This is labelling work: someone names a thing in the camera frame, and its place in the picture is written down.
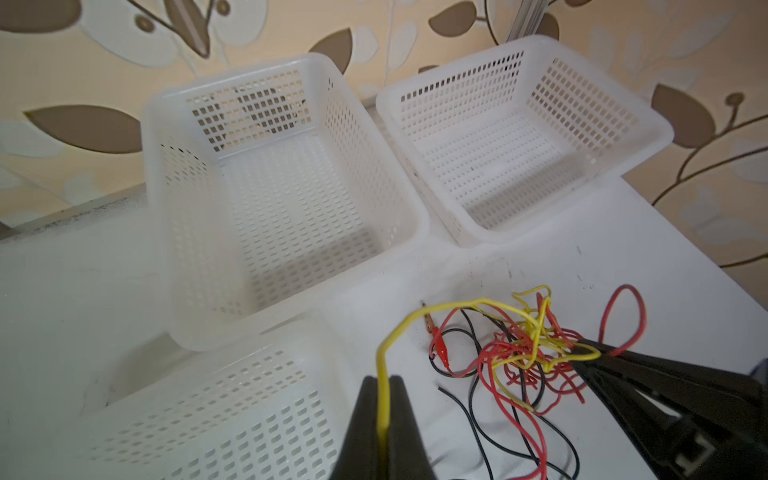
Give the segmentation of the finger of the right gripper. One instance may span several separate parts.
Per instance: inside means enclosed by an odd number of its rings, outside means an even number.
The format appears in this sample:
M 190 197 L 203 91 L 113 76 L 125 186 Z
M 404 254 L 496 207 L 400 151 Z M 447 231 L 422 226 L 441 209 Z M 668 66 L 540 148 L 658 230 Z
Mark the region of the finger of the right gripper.
M 706 420 L 767 418 L 767 387 L 753 377 L 631 351 L 614 355 L 611 346 L 591 340 L 584 344 L 601 355 L 575 363 L 583 378 L 605 374 Z
M 601 372 L 589 362 L 574 370 L 608 409 L 654 474 L 683 474 L 678 448 L 690 433 L 682 417 L 670 415 L 631 384 Z

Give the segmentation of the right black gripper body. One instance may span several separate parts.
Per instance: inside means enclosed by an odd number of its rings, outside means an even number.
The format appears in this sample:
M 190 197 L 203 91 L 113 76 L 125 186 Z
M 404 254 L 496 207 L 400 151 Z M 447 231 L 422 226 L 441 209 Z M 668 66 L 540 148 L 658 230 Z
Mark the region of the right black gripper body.
M 680 413 L 661 444 L 661 479 L 767 477 L 765 371 L 698 371 L 660 398 Z

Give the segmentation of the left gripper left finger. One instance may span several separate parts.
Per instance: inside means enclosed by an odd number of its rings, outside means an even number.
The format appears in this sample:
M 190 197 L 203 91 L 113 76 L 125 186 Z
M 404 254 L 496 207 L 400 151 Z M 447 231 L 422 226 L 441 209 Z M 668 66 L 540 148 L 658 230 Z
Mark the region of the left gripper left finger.
M 366 376 L 330 480 L 378 479 L 380 470 L 377 436 L 378 382 Z

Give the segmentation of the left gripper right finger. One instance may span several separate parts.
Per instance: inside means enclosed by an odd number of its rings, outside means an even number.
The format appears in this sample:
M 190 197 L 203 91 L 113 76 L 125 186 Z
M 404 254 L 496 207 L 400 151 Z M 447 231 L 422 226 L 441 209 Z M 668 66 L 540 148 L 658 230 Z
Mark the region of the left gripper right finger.
M 390 480 L 436 480 L 430 465 L 405 383 L 400 376 L 389 379 L 390 426 L 387 433 L 387 478 Z

